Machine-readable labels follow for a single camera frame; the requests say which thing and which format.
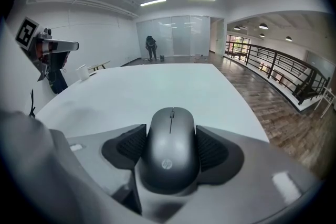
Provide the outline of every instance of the black metal railing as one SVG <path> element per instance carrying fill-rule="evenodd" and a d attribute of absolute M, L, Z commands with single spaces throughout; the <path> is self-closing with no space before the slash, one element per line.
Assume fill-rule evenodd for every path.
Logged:
<path fill-rule="evenodd" d="M 227 41 L 225 54 L 265 72 L 268 79 L 274 79 L 291 91 L 299 105 L 323 94 L 330 80 L 317 68 L 294 56 L 259 45 Z"/>

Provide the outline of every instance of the person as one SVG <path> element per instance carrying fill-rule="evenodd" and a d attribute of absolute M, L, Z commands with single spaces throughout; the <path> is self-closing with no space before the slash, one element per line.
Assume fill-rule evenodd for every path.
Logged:
<path fill-rule="evenodd" d="M 156 59 L 156 49 L 157 49 L 157 45 L 156 45 L 156 41 L 152 36 L 147 36 L 146 38 L 146 50 L 148 50 L 149 52 L 149 60 L 152 61 L 152 52 L 154 54 L 154 59 Z"/>

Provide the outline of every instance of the wooden floor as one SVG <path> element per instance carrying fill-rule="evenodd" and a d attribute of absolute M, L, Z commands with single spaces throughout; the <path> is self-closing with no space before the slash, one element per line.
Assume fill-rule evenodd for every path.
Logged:
<path fill-rule="evenodd" d="M 237 89 L 261 122 L 271 144 L 281 147 L 320 178 L 325 178 L 336 148 L 336 111 L 327 105 L 298 112 L 275 88 L 247 68 L 210 52 L 209 57 L 166 57 L 164 62 L 136 60 L 129 65 L 212 63 Z"/>

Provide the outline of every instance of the white chair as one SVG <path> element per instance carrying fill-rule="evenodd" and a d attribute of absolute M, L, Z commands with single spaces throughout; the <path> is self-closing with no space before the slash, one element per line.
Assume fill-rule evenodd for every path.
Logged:
<path fill-rule="evenodd" d="M 326 99 L 326 101 L 328 102 L 328 105 L 326 107 L 326 109 L 324 110 L 324 112 L 321 115 L 321 118 L 324 116 L 324 114 L 326 113 L 326 111 L 328 110 L 328 108 L 331 106 L 332 102 L 334 101 L 335 96 L 331 93 L 331 88 L 327 89 L 326 87 L 324 87 L 325 91 L 324 94 L 321 98 L 321 100 L 319 101 L 319 103 L 317 104 L 316 108 L 319 106 L 319 104 L 321 103 L 321 101 L 324 99 Z"/>

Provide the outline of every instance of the white cup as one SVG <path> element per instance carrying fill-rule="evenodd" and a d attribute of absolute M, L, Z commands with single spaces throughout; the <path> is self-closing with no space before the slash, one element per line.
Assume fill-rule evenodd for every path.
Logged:
<path fill-rule="evenodd" d="M 81 81 L 89 78 L 89 71 L 86 65 L 82 65 L 81 67 L 76 69 L 77 75 Z"/>

